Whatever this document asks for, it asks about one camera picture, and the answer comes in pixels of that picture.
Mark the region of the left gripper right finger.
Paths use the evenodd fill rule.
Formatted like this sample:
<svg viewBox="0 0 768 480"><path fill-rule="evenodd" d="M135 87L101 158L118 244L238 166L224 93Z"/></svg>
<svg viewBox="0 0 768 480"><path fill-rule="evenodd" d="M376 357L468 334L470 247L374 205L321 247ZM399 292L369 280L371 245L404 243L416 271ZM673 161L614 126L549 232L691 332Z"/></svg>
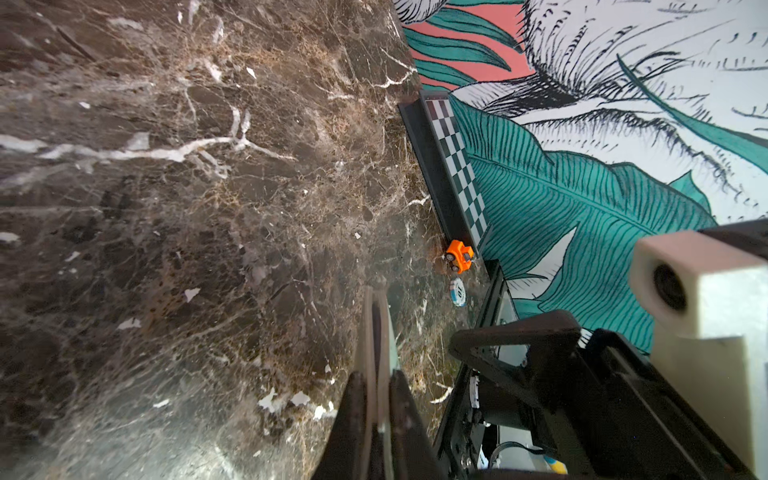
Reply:
<svg viewBox="0 0 768 480"><path fill-rule="evenodd" d="M391 376L389 397L394 478L446 479L401 370Z"/></svg>

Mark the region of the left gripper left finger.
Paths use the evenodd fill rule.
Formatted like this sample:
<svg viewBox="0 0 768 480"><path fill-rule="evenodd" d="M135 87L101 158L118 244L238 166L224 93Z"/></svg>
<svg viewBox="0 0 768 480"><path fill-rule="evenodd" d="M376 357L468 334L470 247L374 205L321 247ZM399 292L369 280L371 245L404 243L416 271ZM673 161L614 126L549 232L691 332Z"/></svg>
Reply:
<svg viewBox="0 0 768 480"><path fill-rule="evenodd" d="M327 444L312 479L365 479L368 467L364 455L369 452L365 442L367 393L361 372L352 372L346 383L342 400Z"/></svg>

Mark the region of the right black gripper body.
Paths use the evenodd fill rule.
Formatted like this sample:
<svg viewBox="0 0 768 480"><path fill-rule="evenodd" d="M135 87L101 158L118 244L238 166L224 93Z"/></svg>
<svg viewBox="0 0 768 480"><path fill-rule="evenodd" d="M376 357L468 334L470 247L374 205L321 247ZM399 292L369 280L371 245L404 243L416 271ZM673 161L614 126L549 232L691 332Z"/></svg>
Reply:
<svg viewBox="0 0 768 480"><path fill-rule="evenodd" d="M476 327L450 341L450 478L766 477L765 221L636 243L649 354L563 310L524 318L492 274Z"/></svg>

